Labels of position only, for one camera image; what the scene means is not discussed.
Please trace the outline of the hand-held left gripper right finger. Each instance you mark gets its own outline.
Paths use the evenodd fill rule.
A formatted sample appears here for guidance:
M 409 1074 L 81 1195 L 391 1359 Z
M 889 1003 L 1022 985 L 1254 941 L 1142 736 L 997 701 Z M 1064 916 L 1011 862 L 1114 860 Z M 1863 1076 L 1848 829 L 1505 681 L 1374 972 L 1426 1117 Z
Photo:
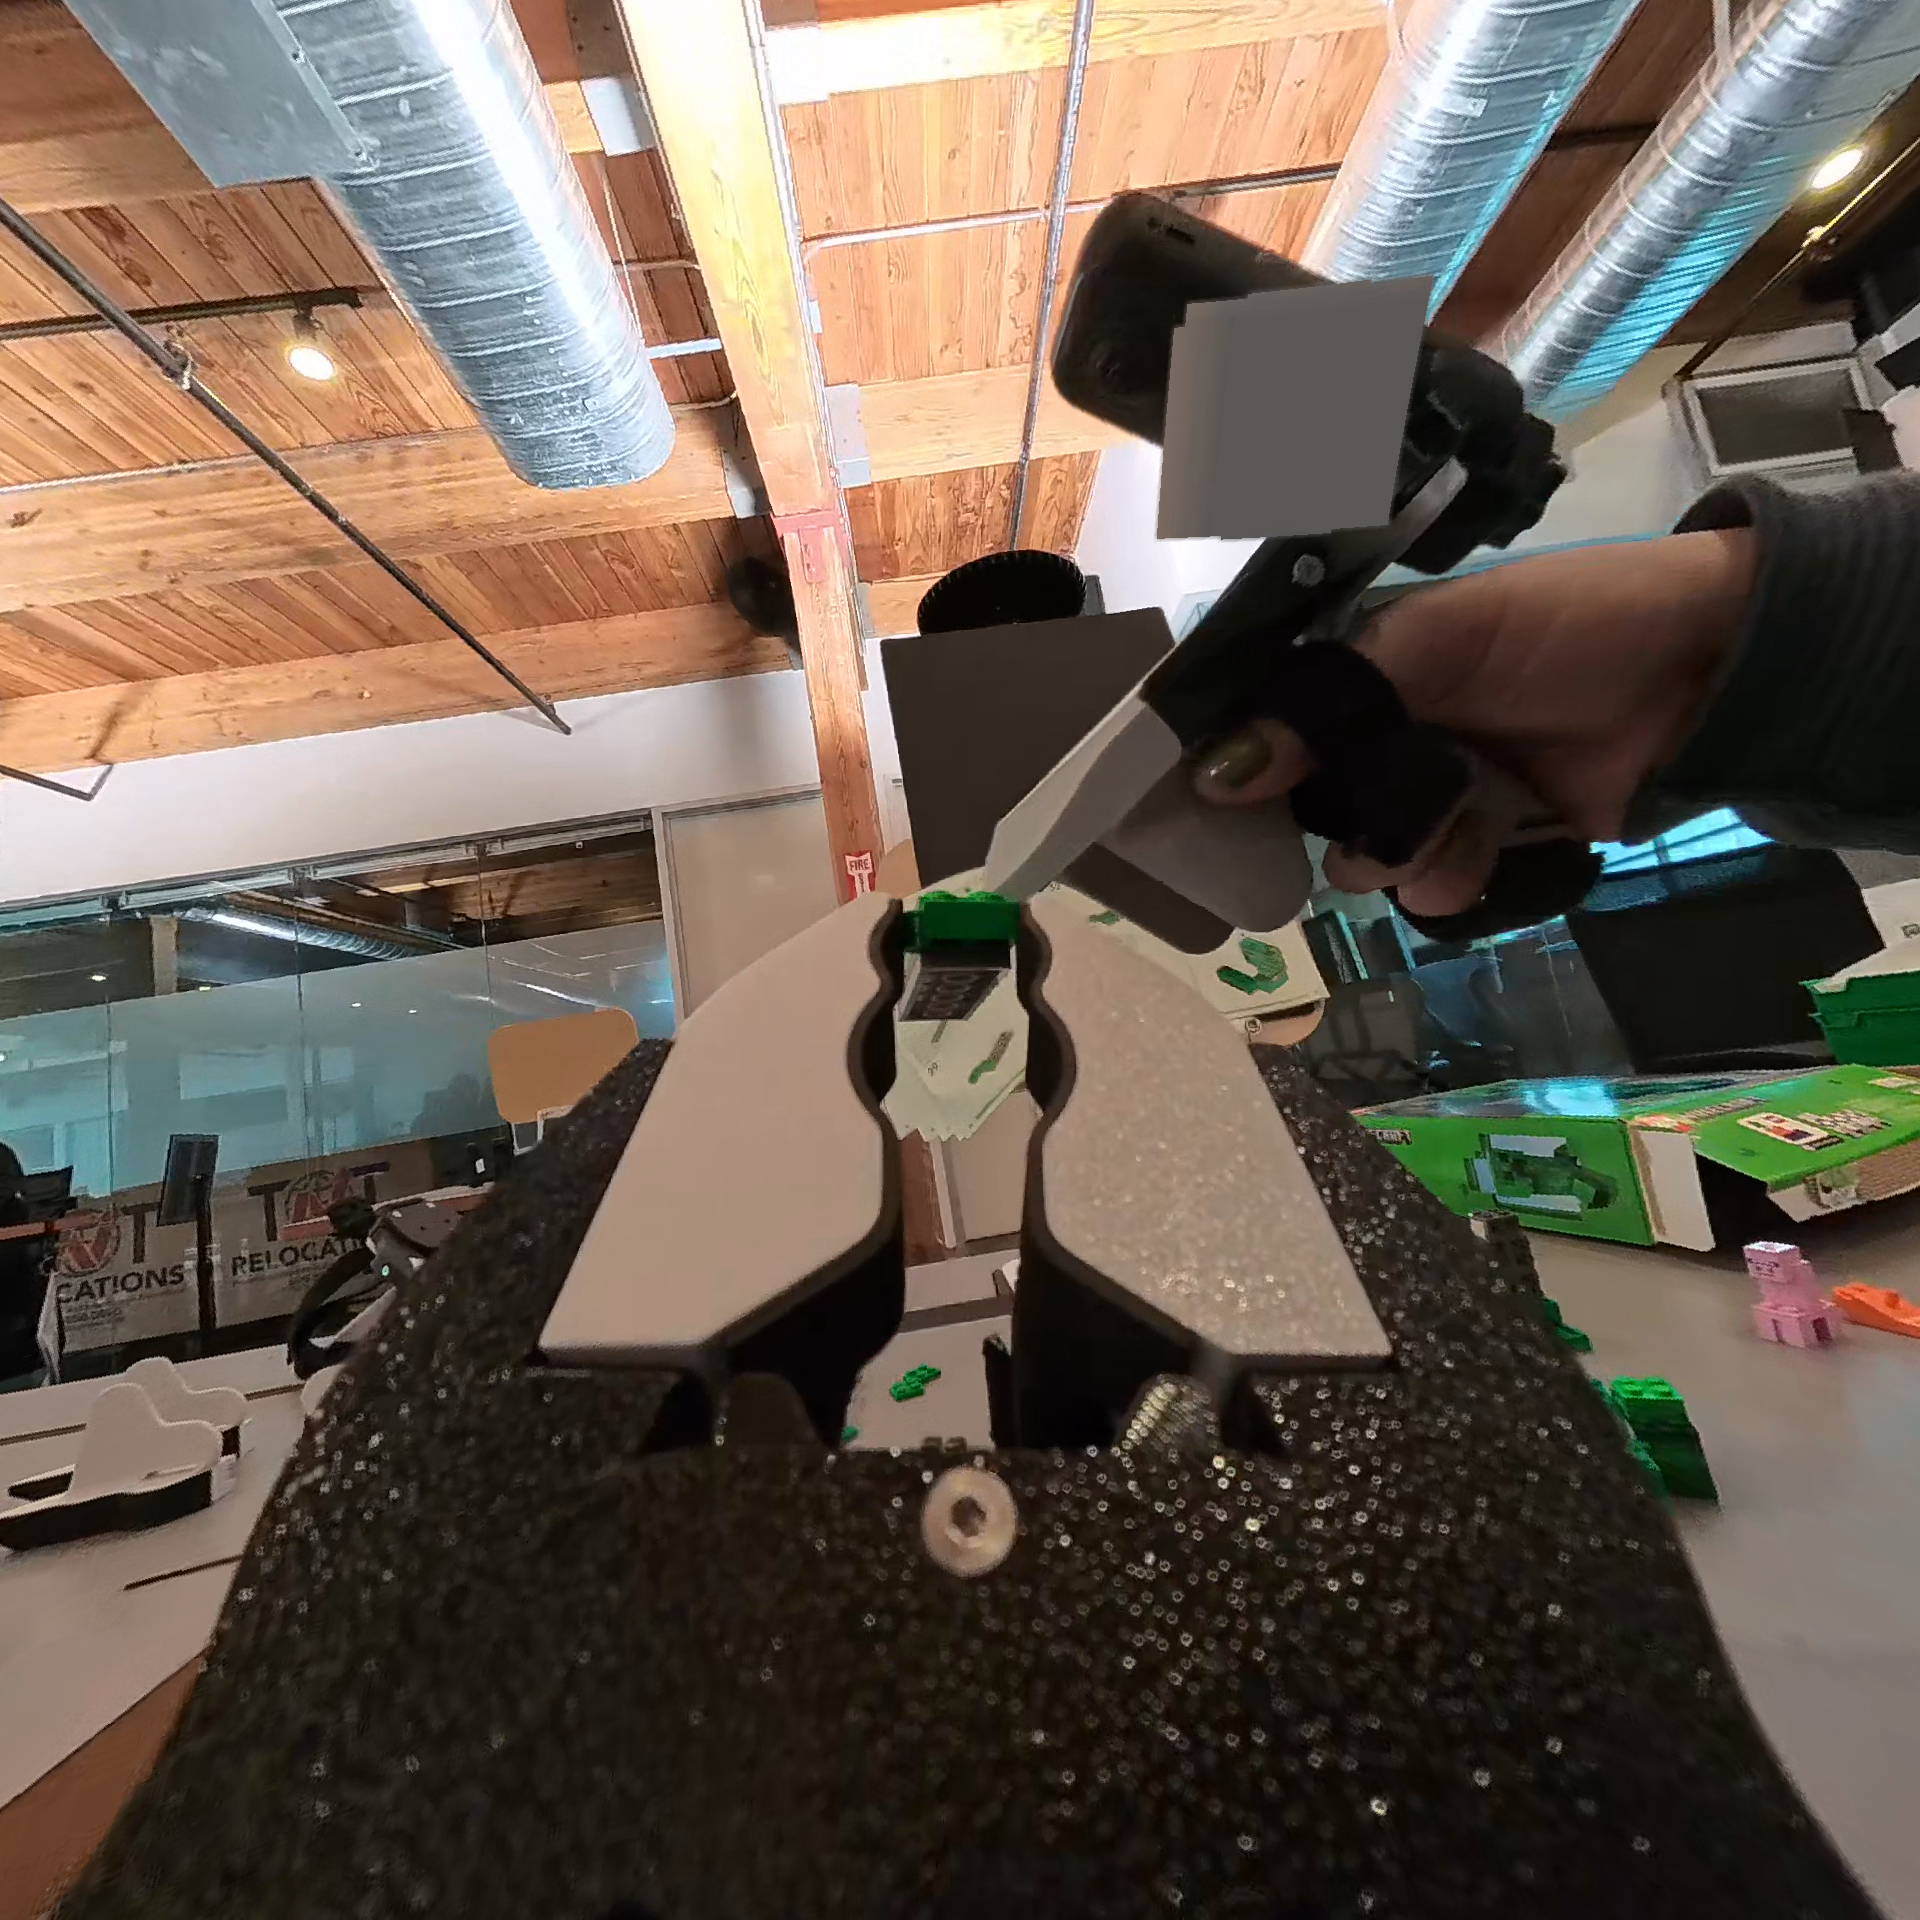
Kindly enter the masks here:
M 1101 1306 L 1201 1380 L 1391 1366 L 1253 1046 L 1062 899 L 1022 931 L 1039 1124 L 1018 1306 Z

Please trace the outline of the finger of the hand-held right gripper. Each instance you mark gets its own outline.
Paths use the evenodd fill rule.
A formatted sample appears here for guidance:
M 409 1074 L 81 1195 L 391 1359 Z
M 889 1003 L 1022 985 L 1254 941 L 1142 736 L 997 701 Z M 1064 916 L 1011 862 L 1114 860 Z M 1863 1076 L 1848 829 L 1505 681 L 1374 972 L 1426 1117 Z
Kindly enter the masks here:
M 1313 862 L 1285 796 L 1209 804 L 1193 785 L 1156 785 L 1077 855 L 1077 889 L 1183 953 L 1230 931 L 1300 917 Z
M 994 823 L 981 865 L 985 889 L 1011 901 L 1039 893 L 1180 773 L 1183 759 L 1180 736 L 1149 701 L 1120 701 Z

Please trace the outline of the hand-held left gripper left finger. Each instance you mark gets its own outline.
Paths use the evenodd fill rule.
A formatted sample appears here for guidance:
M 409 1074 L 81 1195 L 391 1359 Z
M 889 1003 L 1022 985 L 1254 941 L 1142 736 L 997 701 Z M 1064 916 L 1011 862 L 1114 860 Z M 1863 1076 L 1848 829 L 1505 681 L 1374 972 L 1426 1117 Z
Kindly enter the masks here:
M 856 899 L 724 982 L 620 1149 L 542 1327 L 572 1366 L 728 1361 L 840 1283 L 903 1291 L 903 901 Z

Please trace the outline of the small green brick assembly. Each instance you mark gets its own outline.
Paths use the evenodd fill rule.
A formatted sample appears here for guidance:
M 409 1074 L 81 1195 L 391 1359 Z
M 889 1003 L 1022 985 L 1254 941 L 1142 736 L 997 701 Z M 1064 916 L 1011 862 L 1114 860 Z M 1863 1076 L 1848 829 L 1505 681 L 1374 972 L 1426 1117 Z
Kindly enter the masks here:
M 966 1021 L 1016 964 L 1018 901 L 990 889 L 926 889 L 904 909 L 903 1024 Z

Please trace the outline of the person's right forearm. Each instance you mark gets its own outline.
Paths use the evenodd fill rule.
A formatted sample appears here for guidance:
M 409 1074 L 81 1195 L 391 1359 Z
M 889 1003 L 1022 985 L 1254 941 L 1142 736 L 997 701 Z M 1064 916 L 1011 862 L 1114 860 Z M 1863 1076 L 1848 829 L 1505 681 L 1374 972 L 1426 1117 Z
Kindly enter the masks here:
M 1918 475 L 1737 478 L 1675 532 L 1754 536 L 1754 585 L 1700 719 L 1625 810 L 1645 843 L 1731 807 L 1836 853 L 1918 853 Z

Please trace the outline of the grey desk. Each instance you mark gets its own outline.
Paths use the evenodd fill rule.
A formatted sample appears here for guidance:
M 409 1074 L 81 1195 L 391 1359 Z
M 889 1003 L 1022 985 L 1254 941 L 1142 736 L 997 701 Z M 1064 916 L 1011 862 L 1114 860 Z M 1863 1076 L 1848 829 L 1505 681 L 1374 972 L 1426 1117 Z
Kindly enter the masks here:
M 1918 1915 L 1918 1342 L 1762 1342 L 1737 1250 L 1536 1236 L 1536 1262 L 1598 1377 L 1689 1401 L 1721 1505 L 1675 1518 L 1740 1684 L 1879 1907 Z M 4 1915 L 60 1907 L 196 1677 L 199 1656 L 4 1803 Z

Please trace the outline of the person's right hand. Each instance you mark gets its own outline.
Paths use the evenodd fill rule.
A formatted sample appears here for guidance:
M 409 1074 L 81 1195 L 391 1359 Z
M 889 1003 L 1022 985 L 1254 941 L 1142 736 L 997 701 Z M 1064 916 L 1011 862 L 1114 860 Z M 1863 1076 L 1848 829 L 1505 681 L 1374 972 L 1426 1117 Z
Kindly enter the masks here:
M 1407 715 L 1463 741 L 1472 782 L 1405 862 L 1322 855 L 1340 893 L 1414 916 L 1484 899 L 1525 822 L 1614 843 L 1636 785 L 1675 755 L 1740 637 L 1762 566 L 1752 528 L 1568 547 L 1441 582 L 1357 633 Z

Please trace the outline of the tan board book stand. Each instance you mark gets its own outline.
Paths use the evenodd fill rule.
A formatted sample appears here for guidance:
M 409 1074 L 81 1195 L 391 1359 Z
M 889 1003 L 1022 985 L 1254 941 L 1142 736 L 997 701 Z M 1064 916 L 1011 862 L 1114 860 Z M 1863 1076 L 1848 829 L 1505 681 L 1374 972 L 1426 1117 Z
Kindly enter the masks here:
M 506 1021 L 490 1034 L 490 1085 L 518 1158 L 542 1142 L 639 1044 L 625 1009 Z

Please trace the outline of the black round knob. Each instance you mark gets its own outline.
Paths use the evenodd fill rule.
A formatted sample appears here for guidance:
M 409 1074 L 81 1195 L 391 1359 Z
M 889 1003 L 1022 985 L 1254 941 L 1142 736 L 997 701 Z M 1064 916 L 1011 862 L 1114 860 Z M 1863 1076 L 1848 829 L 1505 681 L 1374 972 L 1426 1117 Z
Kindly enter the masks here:
M 1010 547 L 963 561 L 918 599 L 921 637 L 1010 622 L 1069 619 L 1087 611 L 1087 576 L 1045 547 Z

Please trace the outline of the brick building instruction booklet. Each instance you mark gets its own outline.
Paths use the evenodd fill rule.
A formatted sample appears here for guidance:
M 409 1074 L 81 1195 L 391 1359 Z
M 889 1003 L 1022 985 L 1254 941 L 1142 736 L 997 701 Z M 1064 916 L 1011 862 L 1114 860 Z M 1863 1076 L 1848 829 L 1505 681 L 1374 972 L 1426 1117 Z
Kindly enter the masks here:
M 1327 1003 L 1327 985 L 1300 925 L 1269 931 L 1230 929 L 1221 945 L 1186 953 L 1069 885 L 1053 885 L 1045 899 L 1064 903 L 1142 959 L 1157 964 L 1241 1030 L 1265 1018 L 1294 1018 Z M 1018 1003 L 1016 959 L 1011 948 L 990 948 L 985 993 L 971 1011 L 955 1018 L 916 1018 L 910 1011 L 916 989 L 930 982 L 911 953 L 899 1004 L 899 1074 L 885 1095 L 885 1111 L 899 1132 L 966 1141 L 1025 1085 L 1025 1009 Z

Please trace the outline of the green toy brick box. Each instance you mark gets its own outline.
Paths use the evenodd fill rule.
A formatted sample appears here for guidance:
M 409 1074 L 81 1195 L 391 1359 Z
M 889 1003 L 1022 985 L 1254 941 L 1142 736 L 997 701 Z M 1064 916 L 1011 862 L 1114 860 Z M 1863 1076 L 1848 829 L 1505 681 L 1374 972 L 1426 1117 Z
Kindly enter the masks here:
M 1636 1118 L 1686 1117 L 1734 1085 L 1737 1074 L 1518 1076 L 1360 1109 L 1357 1124 L 1459 1217 L 1714 1250 L 1692 1137 L 1636 1132 Z

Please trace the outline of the green arch brick build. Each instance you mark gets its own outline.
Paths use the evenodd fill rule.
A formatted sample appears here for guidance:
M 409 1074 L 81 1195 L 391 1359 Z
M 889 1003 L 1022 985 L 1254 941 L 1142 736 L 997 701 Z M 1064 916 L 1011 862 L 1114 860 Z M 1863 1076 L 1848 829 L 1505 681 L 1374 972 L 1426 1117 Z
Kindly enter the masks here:
M 1590 1380 L 1621 1429 L 1645 1485 L 1665 1499 L 1721 1505 L 1721 1485 L 1689 1402 L 1665 1377 Z

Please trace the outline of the pink pig brick figure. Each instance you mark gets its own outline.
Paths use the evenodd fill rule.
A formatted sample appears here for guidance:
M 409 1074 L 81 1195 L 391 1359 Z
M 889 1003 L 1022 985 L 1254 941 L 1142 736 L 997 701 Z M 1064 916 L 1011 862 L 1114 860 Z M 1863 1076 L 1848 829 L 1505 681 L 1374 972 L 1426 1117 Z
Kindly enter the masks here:
M 1742 1264 L 1759 1286 L 1752 1306 L 1764 1342 L 1816 1353 L 1836 1344 L 1836 1311 L 1820 1291 L 1812 1262 L 1792 1240 L 1746 1240 Z

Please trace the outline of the white printed banner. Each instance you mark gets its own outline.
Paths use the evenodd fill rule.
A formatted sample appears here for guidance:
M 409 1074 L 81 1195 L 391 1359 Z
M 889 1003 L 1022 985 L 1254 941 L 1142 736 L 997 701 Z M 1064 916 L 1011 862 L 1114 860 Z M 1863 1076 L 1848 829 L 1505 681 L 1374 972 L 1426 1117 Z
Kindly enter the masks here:
M 328 1209 L 382 1202 L 420 1179 L 413 1146 L 364 1146 L 323 1161 L 223 1171 L 213 1186 L 215 1327 L 285 1321 L 344 1250 Z M 60 1329 L 63 1354 L 199 1333 L 196 1236 L 160 1230 L 160 1186 L 88 1195 L 56 1224 L 39 1329 Z

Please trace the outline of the open green cardboard box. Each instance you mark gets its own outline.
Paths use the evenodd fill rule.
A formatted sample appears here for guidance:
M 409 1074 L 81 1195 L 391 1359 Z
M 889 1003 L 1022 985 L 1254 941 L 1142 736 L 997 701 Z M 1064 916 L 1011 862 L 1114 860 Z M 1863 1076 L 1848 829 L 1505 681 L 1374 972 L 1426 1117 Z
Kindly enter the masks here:
M 1625 1117 L 1656 1240 L 1692 1250 L 1918 1192 L 1918 1067 L 1721 1076 Z

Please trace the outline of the stack of green trays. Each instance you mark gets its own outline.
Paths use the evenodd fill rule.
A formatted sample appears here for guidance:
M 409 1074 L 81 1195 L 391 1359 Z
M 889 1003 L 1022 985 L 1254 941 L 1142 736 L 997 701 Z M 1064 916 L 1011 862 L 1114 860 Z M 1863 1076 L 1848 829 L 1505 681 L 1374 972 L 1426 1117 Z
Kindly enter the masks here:
M 1836 1063 L 1918 1067 L 1918 948 L 1885 948 L 1805 982 Z

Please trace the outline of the loose white gripper part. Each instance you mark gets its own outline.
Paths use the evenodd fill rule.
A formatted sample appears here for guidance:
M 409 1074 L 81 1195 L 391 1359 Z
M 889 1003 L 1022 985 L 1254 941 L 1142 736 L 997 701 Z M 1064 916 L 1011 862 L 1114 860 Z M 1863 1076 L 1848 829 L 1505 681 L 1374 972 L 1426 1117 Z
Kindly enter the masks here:
M 60 1549 L 207 1512 L 238 1476 L 245 1421 L 244 1390 L 196 1385 L 160 1354 L 133 1361 L 94 1396 L 75 1461 L 6 1485 L 4 1549 Z

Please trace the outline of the black office chair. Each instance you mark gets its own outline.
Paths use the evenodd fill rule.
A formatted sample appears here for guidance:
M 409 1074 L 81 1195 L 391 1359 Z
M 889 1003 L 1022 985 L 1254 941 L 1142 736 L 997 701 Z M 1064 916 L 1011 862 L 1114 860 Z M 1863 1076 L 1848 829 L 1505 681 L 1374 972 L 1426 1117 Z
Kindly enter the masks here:
M 39 1321 L 56 1262 L 56 1221 L 74 1209 L 74 1171 L 24 1171 L 4 1142 L 4 1385 L 39 1380 Z

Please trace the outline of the grey wood-edged table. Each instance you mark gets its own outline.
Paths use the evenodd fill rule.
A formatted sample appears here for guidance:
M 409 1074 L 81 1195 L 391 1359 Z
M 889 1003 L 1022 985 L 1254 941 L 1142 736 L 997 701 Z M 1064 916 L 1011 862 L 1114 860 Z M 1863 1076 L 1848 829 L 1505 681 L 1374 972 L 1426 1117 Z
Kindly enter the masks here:
M 251 1401 L 233 1490 L 156 1527 L 4 1551 L 4 1803 L 205 1651 L 302 1436 L 302 1385 L 280 1344 L 185 1361 L 185 1380 Z

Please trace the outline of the wooden post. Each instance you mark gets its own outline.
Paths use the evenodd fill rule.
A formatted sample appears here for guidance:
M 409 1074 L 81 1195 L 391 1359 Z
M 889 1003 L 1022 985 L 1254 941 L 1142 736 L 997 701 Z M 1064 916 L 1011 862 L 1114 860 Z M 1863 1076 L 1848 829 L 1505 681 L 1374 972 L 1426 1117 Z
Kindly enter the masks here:
M 795 595 L 809 710 L 823 775 L 830 868 L 840 901 L 877 888 L 880 804 L 867 731 L 867 661 L 854 592 L 854 544 L 837 510 L 773 520 Z

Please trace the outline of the silver ventilation duct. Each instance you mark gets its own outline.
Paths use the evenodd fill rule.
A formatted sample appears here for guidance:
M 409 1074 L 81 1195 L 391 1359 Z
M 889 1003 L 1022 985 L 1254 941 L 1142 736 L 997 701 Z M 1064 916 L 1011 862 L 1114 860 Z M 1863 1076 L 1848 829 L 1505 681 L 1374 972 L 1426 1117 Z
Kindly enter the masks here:
M 1428 276 L 1428 314 L 1511 203 L 1634 4 L 1395 4 L 1395 55 L 1300 246 L 1331 279 Z
M 1752 4 L 1493 339 L 1525 406 L 1610 396 L 1918 81 L 1918 4 Z
M 215 186 L 320 179 L 518 478 L 639 485 L 673 416 L 506 4 L 74 4 Z

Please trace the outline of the white wall air unit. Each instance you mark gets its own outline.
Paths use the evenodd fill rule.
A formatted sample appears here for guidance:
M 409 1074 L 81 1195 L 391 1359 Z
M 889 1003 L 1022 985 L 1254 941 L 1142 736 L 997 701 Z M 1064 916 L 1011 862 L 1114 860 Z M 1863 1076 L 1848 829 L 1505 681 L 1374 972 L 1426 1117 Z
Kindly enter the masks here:
M 1852 353 L 1681 373 L 1666 402 L 1706 485 L 1742 475 L 1833 480 L 1859 470 L 1852 418 L 1868 406 L 1868 387 Z

